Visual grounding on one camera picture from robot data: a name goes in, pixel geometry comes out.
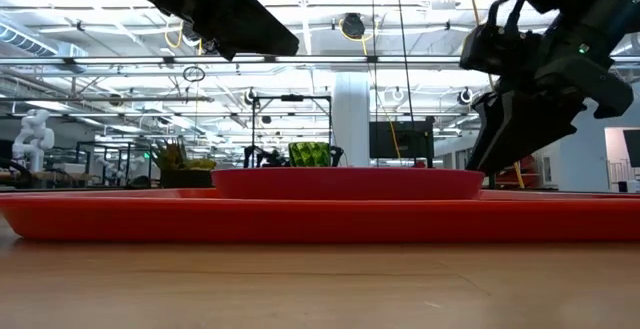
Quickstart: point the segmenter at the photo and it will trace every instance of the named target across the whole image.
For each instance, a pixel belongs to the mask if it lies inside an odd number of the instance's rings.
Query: orange tray
[[[477,200],[218,199],[215,189],[0,195],[19,235],[67,241],[640,240],[640,197],[484,191]]]

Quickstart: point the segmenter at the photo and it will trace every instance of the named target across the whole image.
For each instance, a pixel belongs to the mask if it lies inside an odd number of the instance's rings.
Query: red bowl
[[[416,168],[259,168],[213,172],[221,198],[447,200],[478,196],[484,174]]]

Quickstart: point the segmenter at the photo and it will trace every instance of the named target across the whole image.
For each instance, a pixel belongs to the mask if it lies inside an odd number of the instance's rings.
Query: green basket
[[[329,167],[329,144],[303,142],[289,144],[289,160],[292,167]]]

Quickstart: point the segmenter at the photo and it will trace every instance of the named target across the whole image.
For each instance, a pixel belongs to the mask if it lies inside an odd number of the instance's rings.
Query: potted plant
[[[209,159],[188,159],[182,138],[175,142],[156,142],[151,159],[160,169],[163,188],[209,188],[213,186],[211,171],[216,162]]]

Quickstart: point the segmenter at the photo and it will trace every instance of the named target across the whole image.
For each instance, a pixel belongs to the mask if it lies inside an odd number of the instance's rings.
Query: red tray
[[[217,199],[215,189],[2,195],[30,239],[173,242],[640,240],[638,196],[481,192],[479,200]]]
[[[416,168],[259,168],[216,170],[221,198],[282,200],[473,199],[480,172]]]

